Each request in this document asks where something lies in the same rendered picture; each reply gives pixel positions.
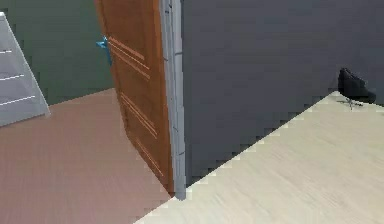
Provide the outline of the brown wooden room door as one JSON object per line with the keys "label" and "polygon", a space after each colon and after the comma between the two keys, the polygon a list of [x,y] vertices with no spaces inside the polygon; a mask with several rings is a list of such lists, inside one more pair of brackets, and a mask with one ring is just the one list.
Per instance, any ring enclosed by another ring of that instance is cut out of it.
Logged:
{"label": "brown wooden room door", "polygon": [[173,196],[160,0],[94,1],[126,135]]}

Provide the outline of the black swivel chair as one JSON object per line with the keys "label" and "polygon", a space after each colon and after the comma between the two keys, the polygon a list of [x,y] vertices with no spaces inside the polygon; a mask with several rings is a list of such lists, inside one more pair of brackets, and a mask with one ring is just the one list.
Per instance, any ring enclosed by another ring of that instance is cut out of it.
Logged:
{"label": "black swivel chair", "polygon": [[376,94],[367,89],[365,81],[348,68],[340,69],[337,90],[346,98],[350,107],[362,106],[364,103],[373,104],[376,101]]}

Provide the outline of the white chest of drawers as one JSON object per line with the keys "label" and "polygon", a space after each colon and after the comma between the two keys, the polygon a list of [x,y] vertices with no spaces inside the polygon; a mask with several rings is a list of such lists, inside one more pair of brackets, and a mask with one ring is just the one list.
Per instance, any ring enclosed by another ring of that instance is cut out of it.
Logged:
{"label": "white chest of drawers", "polygon": [[0,127],[50,114],[6,14],[0,12]]}

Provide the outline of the grey door frame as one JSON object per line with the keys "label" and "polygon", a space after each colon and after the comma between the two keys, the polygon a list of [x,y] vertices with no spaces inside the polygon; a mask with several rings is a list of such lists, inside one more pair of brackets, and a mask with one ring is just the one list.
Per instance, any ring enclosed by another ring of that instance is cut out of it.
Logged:
{"label": "grey door frame", "polygon": [[160,0],[162,47],[166,80],[173,186],[186,199],[185,128],[183,105],[182,0]]}

